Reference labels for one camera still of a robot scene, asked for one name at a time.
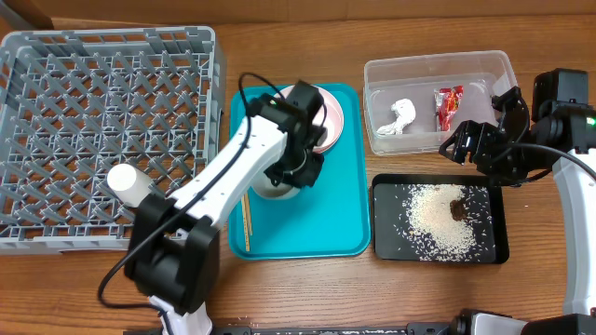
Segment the rice pile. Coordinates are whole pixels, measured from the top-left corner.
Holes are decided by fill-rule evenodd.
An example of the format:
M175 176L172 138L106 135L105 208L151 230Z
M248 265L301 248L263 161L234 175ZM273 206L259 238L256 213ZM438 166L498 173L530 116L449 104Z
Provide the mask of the rice pile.
M419 261L485 262L494 256L493 215L488 189L457 184L406 184L394 224L406 242L399 251ZM467 217L455 221L453 200L464 199Z

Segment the white paper cup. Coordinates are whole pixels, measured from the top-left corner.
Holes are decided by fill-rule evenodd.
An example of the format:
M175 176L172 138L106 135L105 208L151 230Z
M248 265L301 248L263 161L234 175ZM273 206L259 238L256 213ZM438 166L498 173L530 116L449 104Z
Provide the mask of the white paper cup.
M151 193L152 179L144 172L129 164L112 167L106 177L108 186L117 198L131 208L137 208Z

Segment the grey bowl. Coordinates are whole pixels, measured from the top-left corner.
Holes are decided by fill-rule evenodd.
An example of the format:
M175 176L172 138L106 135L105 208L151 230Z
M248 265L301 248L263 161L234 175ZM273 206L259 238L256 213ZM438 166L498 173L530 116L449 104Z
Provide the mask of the grey bowl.
M265 174L258 175L253 180L251 188L261 198L268 200L286 200L300 192L299 188L285 183L275 186Z

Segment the wooden chopstick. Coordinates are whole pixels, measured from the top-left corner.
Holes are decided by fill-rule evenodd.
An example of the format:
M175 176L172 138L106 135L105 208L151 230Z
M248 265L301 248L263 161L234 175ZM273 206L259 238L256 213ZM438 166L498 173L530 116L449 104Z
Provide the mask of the wooden chopstick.
M252 223L251 223L251 206L250 206L249 194L244 194L242 201L243 201L243 206L244 206L244 220L246 222L248 235L252 236L253 230L252 230Z
M243 201L241 202L241 206L242 206L242 215L243 215L243 232L244 232L243 234L244 234L244 240L245 240L245 249L247 252L250 252L251 251L250 236L248 235L246 222L244 220Z

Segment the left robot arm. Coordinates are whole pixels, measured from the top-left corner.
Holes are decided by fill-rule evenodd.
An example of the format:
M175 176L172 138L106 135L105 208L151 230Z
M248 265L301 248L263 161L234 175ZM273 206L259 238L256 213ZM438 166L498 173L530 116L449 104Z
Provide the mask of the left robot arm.
M149 298L165 334L209 334L205 302L219 272L221 225L261 178L276 187L315 185L324 156L315 147L325 135L316 119L325 110L316 86L297 82L274 96L245 102L237 133L203 171L164 197L130 164L108 173L108 185L136 208L125 275Z

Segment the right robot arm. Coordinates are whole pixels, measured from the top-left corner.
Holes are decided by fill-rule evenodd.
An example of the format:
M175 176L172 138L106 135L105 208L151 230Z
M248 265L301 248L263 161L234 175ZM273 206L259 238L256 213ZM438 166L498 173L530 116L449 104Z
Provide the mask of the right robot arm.
M560 316L522 321L464 312L460 334L592 334L595 331L595 109L584 71L555 69L535 78L531 104L516 90L493 99L504 126L473 123L464 145L481 173L521 183L549 169L562 203L567 255Z

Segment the red snack wrapper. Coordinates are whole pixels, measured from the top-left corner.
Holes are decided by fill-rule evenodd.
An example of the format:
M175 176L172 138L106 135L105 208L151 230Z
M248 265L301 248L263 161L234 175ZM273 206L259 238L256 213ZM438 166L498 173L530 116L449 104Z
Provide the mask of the red snack wrapper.
M450 131L455 114L464 95L463 86L434 90L437 131Z

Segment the white tissue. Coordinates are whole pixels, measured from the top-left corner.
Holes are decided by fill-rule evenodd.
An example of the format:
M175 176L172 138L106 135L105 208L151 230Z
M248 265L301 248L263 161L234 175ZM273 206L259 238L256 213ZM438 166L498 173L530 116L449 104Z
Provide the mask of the white tissue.
M403 129L409 126L416 118L416 111L413 102L409 99L401 99L394 102L390 110L394 112L396 120L388 125L377 129L380 136L400 135Z

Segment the brown food scrap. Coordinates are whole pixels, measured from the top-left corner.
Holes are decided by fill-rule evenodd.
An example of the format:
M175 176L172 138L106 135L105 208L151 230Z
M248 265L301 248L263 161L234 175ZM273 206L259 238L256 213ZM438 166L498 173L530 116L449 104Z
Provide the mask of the brown food scrap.
M464 199L453 200L450 210L455 221L463 221L467 217L466 202Z

